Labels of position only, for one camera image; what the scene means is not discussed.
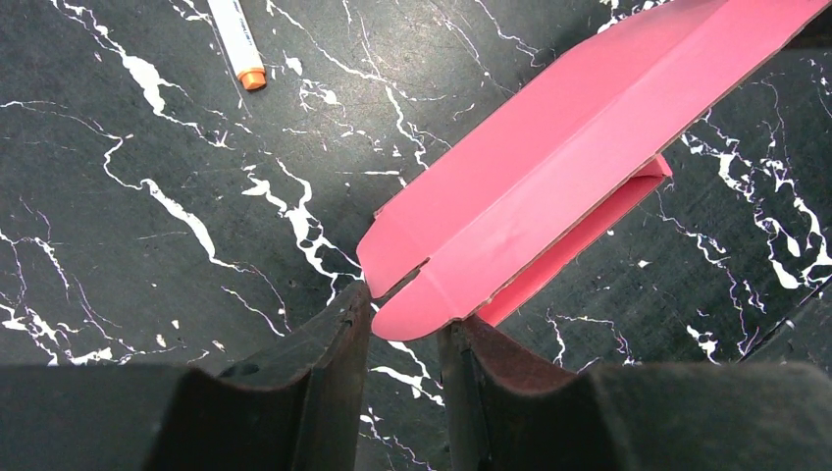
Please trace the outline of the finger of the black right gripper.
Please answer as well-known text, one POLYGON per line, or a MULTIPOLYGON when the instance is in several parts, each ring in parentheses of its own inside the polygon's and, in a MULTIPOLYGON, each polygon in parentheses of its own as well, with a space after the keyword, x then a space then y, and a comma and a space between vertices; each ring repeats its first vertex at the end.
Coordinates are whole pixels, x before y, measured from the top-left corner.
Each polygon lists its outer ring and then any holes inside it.
POLYGON ((831 48, 830 1, 785 1, 783 12, 788 15, 790 25, 796 28, 783 46, 784 50, 831 48))

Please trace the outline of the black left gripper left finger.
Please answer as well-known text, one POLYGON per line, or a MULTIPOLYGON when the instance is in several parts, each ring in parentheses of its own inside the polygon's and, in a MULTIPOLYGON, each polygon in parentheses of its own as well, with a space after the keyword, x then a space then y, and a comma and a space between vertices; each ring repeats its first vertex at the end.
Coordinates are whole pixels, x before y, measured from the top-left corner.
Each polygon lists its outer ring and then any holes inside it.
POLYGON ((172 364, 5 366, 5 470, 350 470, 370 293, 345 288, 219 375, 172 364))

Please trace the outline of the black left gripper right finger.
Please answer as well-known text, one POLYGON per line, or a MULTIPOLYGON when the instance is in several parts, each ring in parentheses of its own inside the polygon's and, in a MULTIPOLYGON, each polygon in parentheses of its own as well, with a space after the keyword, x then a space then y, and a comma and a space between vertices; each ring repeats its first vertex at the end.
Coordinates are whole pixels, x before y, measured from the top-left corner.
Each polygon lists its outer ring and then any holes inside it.
POLYGON ((541 358, 478 317, 438 334, 456 470, 827 470, 831 380, 804 363, 541 358))

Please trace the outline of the pink cardboard box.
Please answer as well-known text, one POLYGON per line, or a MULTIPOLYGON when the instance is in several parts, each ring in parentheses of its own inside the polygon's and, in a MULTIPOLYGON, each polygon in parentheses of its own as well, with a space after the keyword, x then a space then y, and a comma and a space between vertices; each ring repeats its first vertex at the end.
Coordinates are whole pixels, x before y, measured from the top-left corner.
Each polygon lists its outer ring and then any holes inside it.
POLYGON ((357 247, 383 301, 375 335, 499 324, 669 177, 663 149, 826 8, 671 1, 556 59, 378 210, 357 247))

